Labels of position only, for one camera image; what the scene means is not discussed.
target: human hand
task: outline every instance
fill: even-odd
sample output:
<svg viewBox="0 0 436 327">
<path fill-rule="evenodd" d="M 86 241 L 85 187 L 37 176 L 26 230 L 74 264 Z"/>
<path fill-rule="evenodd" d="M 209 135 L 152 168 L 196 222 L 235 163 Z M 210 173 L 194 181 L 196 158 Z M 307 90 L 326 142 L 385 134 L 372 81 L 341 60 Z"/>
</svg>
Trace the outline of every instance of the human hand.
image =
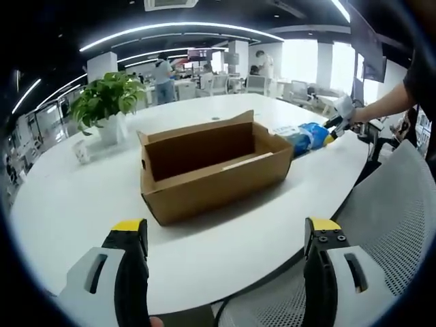
<svg viewBox="0 0 436 327">
<path fill-rule="evenodd" d="M 150 317 L 151 327 L 165 327 L 163 321 L 158 317 Z"/>
</svg>

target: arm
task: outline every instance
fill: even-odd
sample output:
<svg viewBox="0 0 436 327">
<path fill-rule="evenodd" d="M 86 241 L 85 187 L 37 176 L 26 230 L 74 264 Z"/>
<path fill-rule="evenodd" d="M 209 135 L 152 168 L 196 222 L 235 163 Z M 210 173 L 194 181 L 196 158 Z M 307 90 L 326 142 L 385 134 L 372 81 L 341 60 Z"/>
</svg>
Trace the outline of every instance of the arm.
<svg viewBox="0 0 436 327">
<path fill-rule="evenodd" d="M 369 106 L 356 111 L 352 122 L 366 123 L 371 119 L 399 114 L 416 105 L 416 100 L 405 88 L 404 83 L 397 85 L 391 92 Z"/>
</svg>

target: table surface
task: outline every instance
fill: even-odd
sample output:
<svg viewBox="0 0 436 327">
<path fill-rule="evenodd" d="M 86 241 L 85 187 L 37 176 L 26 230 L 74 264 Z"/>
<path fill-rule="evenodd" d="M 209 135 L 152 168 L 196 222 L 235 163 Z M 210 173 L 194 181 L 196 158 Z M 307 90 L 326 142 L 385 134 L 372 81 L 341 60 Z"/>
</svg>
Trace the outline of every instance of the table surface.
<svg viewBox="0 0 436 327">
<path fill-rule="evenodd" d="M 140 144 L 146 134 L 228 119 L 246 110 L 270 130 L 325 119 L 257 94 L 204 97 L 127 117 L 125 150 L 81 166 L 72 150 L 82 134 L 44 153 L 12 208 L 12 230 L 42 286 L 58 294 L 67 271 L 124 219 L 149 221 L 150 314 L 205 305 L 271 273 L 304 244 L 305 218 L 329 219 L 351 191 L 368 145 L 352 132 L 292 162 L 268 191 L 191 221 L 161 227 L 140 195 Z"/>
</svg>

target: black cable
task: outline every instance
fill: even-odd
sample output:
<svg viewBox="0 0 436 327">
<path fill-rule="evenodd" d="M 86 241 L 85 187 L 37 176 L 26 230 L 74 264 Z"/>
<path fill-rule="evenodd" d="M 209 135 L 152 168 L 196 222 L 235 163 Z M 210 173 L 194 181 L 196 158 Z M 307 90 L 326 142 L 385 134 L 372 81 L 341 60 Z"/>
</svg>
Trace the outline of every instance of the black cable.
<svg viewBox="0 0 436 327">
<path fill-rule="evenodd" d="M 223 315 L 225 307 L 228 305 L 231 299 L 235 298 L 235 296 L 231 295 L 225 298 L 223 301 L 223 304 L 218 309 L 217 315 L 215 316 L 215 319 L 213 320 L 213 327 L 219 327 L 219 318 Z"/>
</svg>

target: air conditioner vent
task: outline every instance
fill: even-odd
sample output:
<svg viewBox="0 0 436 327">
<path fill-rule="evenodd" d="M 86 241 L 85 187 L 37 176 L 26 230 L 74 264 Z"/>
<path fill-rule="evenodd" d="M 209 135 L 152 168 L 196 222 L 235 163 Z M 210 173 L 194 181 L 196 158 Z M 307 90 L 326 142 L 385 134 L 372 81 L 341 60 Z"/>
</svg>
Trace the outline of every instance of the air conditioner vent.
<svg viewBox="0 0 436 327">
<path fill-rule="evenodd" d="M 162 9 L 192 8 L 198 0 L 144 0 L 146 12 Z"/>
</svg>

